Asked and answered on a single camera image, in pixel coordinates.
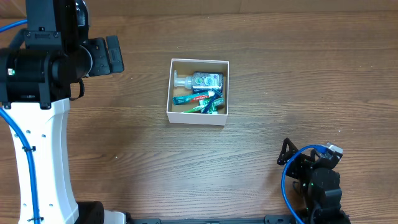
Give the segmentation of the green toothbrush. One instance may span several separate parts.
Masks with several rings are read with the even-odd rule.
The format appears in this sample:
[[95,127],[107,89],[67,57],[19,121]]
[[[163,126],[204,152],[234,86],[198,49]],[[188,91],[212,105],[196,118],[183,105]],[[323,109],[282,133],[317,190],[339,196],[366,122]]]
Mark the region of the green toothbrush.
[[[217,109],[219,106],[224,105],[224,99],[223,98],[218,98],[214,101],[214,105],[217,106]],[[204,108],[204,106],[196,106],[190,110],[184,111],[184,113],[196,113],[196,112],[201,112],[201,109]]]

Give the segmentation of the toothpaste tube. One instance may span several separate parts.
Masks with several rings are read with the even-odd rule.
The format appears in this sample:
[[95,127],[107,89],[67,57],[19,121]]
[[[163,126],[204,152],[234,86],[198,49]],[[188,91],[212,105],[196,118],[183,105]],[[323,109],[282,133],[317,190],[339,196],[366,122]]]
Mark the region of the toothpaste tube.
[[211,98],[214,95],[215,95],[214,91],[203,91],[191,95],[175,96],[172,98],[172,101],[174,105],[186,105],[193,103],[195,101]]

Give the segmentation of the green soap packet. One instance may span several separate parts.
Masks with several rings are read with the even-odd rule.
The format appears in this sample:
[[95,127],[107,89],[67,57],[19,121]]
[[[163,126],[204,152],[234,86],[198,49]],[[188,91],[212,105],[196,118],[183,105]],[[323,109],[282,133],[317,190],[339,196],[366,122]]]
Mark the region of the green soap packet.
[[[209,103],[210,100],[211,100],[210,98],[207,98],[207,99],[203,99],[203,100],[200,100],[200,101],[199,101],[199,105],[200,105],[200,106],[204,106],[204,108],[201,109],[201,113],[204,112],[204,110],[205,110],[205,108],[206,108],[206,106],[207,106],[207,104]],[[215,106],[214,103],[213,103],[213,104],[209,107],[207,113],[208,113],[208,114],[218,114],[217,106]]]

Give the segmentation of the clear pump bottle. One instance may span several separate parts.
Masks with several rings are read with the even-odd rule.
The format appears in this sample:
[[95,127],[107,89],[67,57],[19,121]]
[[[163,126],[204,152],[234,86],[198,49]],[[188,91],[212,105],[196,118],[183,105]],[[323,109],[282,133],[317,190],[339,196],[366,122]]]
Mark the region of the clear pump bottle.
[[201,91],[216,90],[223,91],[223,74],[215,72],[200,72],[196,71],[193,75],[188,75],[185,78],[179,78],[178,73],[174,71],[174,87],[185,87],[193,93]]

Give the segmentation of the blue disposable razor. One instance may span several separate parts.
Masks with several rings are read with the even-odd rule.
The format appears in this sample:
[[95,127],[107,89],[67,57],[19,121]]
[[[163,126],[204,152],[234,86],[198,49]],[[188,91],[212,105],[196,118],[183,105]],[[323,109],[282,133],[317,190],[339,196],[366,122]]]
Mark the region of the blue disposable razor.
[[210,98],[210,101],[208,102],[208,104],[205,106],[205,108],[203,109],[203,114],[207,114],[209,109],[211,108],[211,106],[213,105],[214,101],[217,98],[222,98],[223,94],[222,92],[216,90],[216,89],[212,89],[212,92],[214,93],[214,95]]

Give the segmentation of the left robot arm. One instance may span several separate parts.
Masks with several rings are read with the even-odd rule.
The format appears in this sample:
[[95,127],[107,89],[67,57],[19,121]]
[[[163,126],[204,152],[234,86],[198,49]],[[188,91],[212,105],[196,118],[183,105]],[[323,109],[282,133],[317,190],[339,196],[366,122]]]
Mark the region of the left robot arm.
[[124,69],[119,40],[22,30],[1,50],[1,116],[16,152],[21,223],[126,223],[100,202],[77,202],[68,165],[72,83]]

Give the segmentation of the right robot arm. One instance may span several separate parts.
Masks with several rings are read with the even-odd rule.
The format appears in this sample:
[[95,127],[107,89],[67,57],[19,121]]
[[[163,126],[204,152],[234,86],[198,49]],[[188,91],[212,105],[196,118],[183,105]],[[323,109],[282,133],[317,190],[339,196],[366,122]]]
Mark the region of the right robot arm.
[[[343,195],[340,174],[333,169],[343,157],[343,149],[333,143],[312,144],[298,149],[289,138],[282,142],[277,164],[282,166],[280,188],[290,215],[281,223],[349,223],[341,209]],[[295,211],[287,197],[285,180],[293,178],[305,208]]]

